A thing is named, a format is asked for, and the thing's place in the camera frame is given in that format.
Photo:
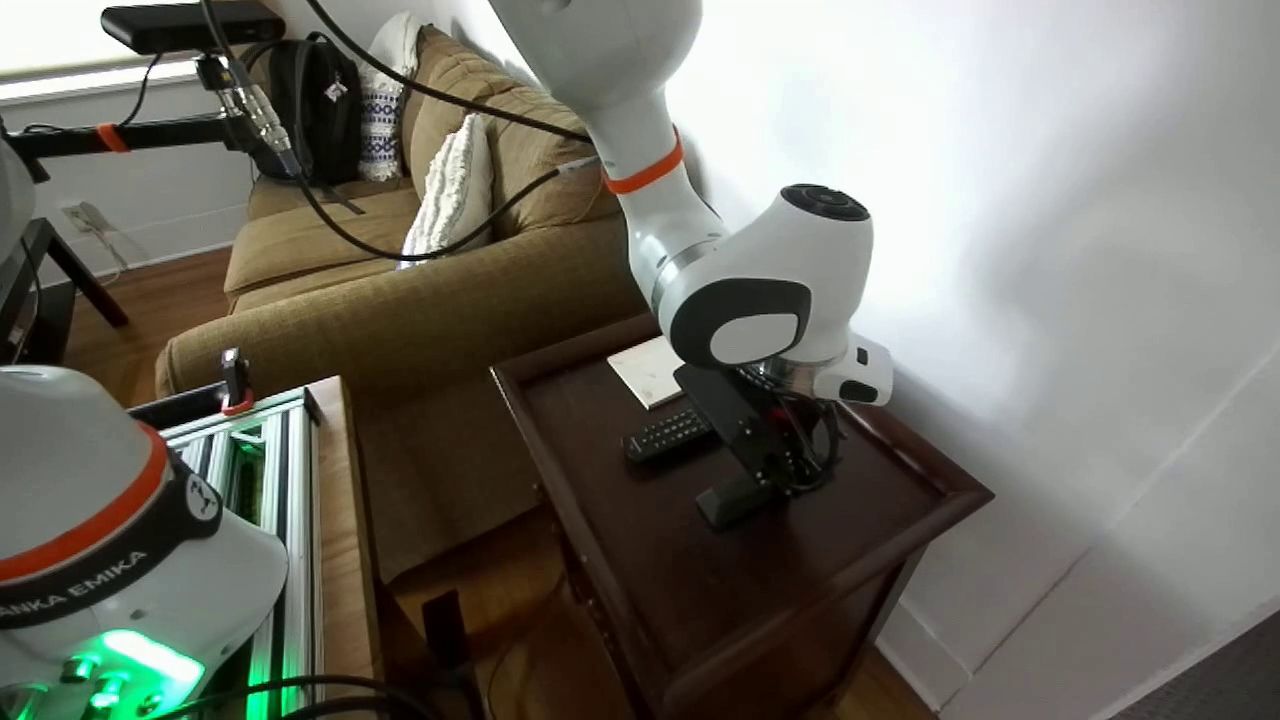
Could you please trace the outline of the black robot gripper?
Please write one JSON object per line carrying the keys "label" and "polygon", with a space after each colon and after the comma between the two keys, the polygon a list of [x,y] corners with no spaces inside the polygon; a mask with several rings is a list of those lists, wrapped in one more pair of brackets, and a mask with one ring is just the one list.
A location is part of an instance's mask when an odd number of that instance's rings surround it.
{"label": "black robot gripper", "polygon": [[827,403],[730,367],[683,362],[677,383],[744,468],[735,483],[741,515],[756,515],[834,481],[835,419]]}

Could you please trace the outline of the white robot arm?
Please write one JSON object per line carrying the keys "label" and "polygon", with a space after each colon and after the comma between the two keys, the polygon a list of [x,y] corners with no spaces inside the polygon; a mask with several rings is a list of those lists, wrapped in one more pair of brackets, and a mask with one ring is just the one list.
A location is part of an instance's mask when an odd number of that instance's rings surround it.
{"label": "white robot arm", "polygon": [[[708,417],[879,403],[891,360],[852,330],[871,214],[787,183],[744,227],[692,189],[664,102],[701,0],[493,0],[536,80],[567,102],[623,206],[630,270]],[[198,475],[92,375],[0,367],[6,720],[150,720],[263,627],[291,552]]]}

